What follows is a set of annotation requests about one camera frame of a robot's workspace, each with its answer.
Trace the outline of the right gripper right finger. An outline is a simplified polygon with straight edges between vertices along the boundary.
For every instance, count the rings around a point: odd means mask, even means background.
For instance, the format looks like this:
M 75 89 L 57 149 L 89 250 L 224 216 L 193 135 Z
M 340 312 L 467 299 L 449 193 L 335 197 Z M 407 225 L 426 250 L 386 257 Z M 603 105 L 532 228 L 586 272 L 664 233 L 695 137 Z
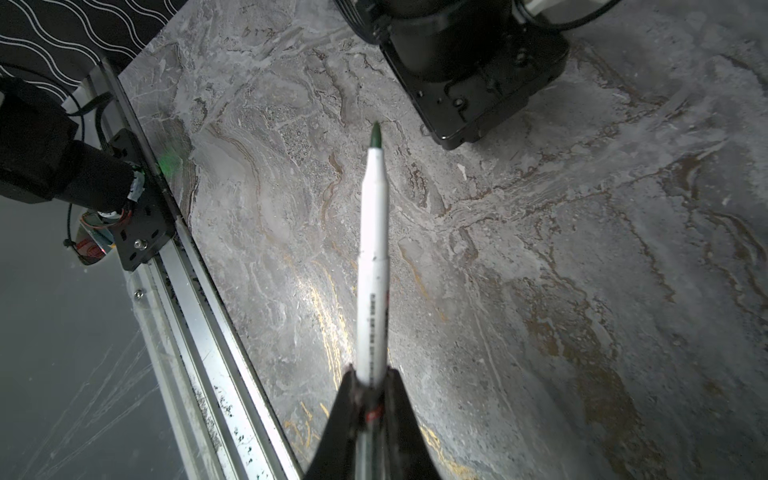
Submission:
M 390 479 L 441 480 L 400 373 L 387 370 L 384 387 L 385 465 Z

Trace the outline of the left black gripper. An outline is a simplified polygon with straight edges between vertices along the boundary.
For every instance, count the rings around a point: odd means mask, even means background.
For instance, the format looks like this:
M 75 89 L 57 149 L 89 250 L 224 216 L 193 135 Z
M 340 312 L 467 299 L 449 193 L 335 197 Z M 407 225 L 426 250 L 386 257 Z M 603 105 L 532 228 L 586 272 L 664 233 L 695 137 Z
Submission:
M 433 140 L 474 143 L 564 71 L 560 33 L 520 23 L 510 1 L 338 1 L 379 48 Z

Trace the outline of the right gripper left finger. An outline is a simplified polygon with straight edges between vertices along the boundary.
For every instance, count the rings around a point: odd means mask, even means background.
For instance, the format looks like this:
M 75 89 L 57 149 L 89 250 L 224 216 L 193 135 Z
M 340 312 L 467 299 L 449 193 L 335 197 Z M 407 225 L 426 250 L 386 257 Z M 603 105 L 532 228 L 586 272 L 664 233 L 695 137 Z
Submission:
M 363 410 L 356 372 L 344 373 L 326 427 L 304 480 L 347 480 L 355 476 L 355 451 Z

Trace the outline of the black pen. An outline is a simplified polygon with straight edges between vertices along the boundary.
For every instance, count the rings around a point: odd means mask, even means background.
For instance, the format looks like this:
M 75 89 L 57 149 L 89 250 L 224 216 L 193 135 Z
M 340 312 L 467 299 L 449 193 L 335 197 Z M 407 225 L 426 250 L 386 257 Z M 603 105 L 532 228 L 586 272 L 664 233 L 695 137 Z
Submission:
M 387 369 L 388 229 L 389 181 L 380 124 L 374 123 L 361 187 L 356 376 L 364 397 L 356 446 L 357 479 L 383 477 L 380 403 Z

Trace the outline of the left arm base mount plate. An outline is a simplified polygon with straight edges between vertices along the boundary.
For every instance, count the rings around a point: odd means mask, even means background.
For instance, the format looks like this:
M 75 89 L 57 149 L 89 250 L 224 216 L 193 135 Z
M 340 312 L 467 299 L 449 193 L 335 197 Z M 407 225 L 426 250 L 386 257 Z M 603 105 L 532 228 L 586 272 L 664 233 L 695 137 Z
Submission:
M 175 223 L 160 182 L 149 171 L 151 159 L 139 137 L 129 129 L 118 131 L 107 143 L 107 152 L 115 160 L 132 167 L 136 178 L 132 191 L 117 210 L 98 211 L 85 208 L 76 217 L 67 215 L 67 223 L 78 229 L 66 229 L 64 244 L 76 258 L 91 266 L 114 252 L 127 272 L 135 271 L 157 255 L 175 235 Z

